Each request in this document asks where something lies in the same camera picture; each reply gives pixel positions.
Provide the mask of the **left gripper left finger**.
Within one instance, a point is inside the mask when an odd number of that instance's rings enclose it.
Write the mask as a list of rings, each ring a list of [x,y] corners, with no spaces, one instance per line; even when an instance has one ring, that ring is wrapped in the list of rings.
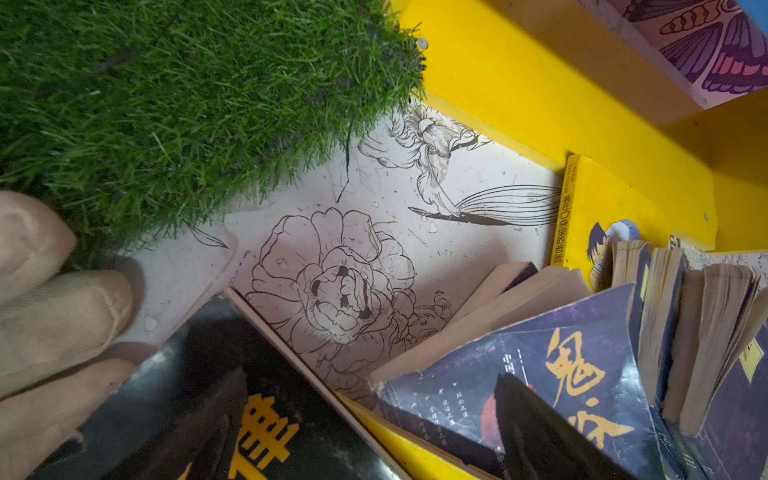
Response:
[[[223,375],[109,479],[226,479],[247,401],[238,367]]]

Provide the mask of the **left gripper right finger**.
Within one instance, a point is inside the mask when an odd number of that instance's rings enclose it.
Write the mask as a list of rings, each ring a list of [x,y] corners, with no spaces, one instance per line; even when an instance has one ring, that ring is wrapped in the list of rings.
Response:
[[[512,374],[497,377],[496,419],[514,479],[631,479]]]

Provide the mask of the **navy book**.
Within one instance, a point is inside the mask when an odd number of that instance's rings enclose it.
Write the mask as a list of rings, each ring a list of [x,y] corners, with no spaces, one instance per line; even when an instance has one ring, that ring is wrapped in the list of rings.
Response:
[[[699,435],[685,437],[687,479],[767,477],[767,328],[726,375]]]
[[[643,240],[612,247],[612,285],[634,286],[628,332],[650,406],[659,409],[672,366],[682,285],[687,267],[681,248],[655,248]]]
[[[748,265],[712,264],[683,275],[662,416],[701,431],[715,394],[767,321],[767,290]]]

